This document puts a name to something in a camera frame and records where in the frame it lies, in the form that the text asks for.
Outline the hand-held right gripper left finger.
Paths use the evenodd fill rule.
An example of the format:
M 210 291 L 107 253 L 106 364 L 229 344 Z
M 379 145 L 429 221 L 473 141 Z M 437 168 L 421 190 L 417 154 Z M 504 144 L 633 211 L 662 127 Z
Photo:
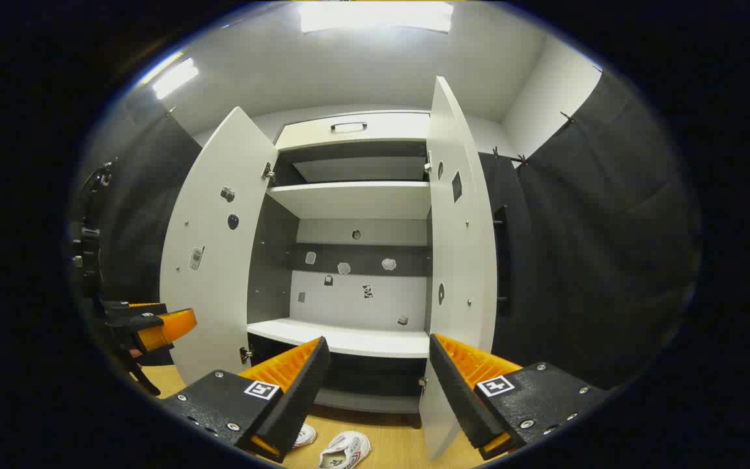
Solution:
M 327 339 L 318 336 L 238 374 L 209 372 L 160 404 L 212 440 L 282 462 L 294 448 L 329 365 Z

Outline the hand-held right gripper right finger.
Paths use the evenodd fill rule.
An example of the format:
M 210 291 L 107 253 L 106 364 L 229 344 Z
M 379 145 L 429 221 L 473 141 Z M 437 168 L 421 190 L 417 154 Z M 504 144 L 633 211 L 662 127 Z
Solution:
M 548 362 L 521 366 L 442 334 L 430 335 L 428 359 L 462 432 L 485 461 L 547 439 L 609 395 Z

